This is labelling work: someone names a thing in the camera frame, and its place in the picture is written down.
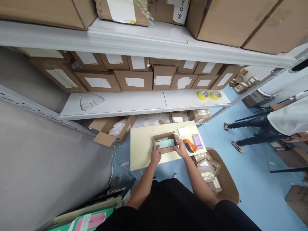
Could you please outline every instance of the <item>table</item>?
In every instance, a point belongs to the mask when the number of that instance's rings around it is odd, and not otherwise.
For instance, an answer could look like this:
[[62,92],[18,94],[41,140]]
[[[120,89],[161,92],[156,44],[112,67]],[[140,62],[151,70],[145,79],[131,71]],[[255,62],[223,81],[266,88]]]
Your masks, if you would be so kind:
[[[179,135],[178,128],[189,127],[190,133]],[[192,134],[199,134],[198,128],[194,121],[162,124],[149,127],[139,127],[131,129],[131,171],[147,167],[150,163],[150,156],[153,149],[153,136],[175,131],[175,134],[180,139],[189,139],[192,141]],[[203,144],[203,149],[198,149],[195,153],[189,153],[190,156],[206,152]],[[176,151],[162,154],[159,164],[168,161],[180,159],[181,157]]]

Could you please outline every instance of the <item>person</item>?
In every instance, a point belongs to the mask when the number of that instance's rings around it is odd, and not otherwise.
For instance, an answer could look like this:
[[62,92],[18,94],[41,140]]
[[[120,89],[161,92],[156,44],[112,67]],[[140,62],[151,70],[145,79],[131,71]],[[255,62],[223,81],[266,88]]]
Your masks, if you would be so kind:
[[224,129],[228,131],[240,127],[260,127],[261,131],[241,141],[232,142],[232,145],[240,153],[244,153],[243,146],[273,142],[284,139],[287,143],[307,141],[308,135],[303,137],[292,136],[295,133],[308,131],[308,91],[301,92],[290,101],[290,104],[269,113],[248,121],[229,124],[224,123]]
[[174,146],[185,161],[193,193],[176,178],[153,180],[161,159],[154,142],[151,161],[126,207],[116,209],[96,231],[103,230],[260,230],[233,202],[218,201],[204,181],[182,140]]

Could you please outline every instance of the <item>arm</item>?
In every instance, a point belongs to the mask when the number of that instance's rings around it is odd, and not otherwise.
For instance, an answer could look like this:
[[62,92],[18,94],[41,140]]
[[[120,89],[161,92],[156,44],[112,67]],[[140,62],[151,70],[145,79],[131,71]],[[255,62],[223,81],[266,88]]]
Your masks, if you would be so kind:
[[211,209],[214,209],[218,203],[218,199],[209,188],[208,184],[204,181],[193,160],[188,155],[183,141],[179,139],[177,135],[175,137],[180,147],[174,146],[174,149],[185,161],[194,194]]
[[160,145],[158,145],[156,148],[156,142],[154,141],[153,151],[151,153],[151,162],[141,177],[139,184],[134,190],[134,193],[131,195],[127,206],[139,210],[145,199],[150,194],[154,172],[161,159],[161,152],[159,152],[159,147]]

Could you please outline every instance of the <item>white paper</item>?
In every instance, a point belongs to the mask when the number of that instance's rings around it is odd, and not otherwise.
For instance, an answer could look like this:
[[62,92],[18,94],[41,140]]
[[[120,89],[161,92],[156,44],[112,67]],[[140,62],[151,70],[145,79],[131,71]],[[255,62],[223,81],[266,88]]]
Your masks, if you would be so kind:
[[145,69],[144,57],[141,56],[131,56],[133,69]]
[[193,67],[195,66],[196,61],[185,61],[184,67],[185,69],[193,69]]
[[136,23],[133,0],[107,0],[111,18],[122,23]]
[[128,87],[144,87],[144,79],[140,78],[125,78]]
[[155,85],[170,85],[172,76],[156,76],[154,79]]
[[202,73],[210,73],[214,68],[216,63],[207,63],[202,71]]
[[121,55],[106,54],[106,57],[110,64],[123,64]]
[[197,87],[207,87],[210,84],[211,80],[200,80],[197,84]]
[[219,82],[218,86],[222,86],[224,85],[229,79],[230,77],[233,75],[233,73],[227,73],[223,79]]
[[90,84],[91,87],[111,88],[107,79],[88,78],[88,77],[86,77],[85,79]]
[[76,51],[76,53],[84,64],[98,65],[94,55],[91,52]]

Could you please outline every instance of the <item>white shirt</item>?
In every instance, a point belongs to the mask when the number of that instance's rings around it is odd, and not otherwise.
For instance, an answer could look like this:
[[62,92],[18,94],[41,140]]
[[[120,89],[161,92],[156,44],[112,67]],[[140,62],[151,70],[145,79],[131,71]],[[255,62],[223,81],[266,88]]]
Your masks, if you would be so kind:
[[267,116],[271,125],[285,135],[308,131],[308,91],[297,94],[295,99],[296,102]]

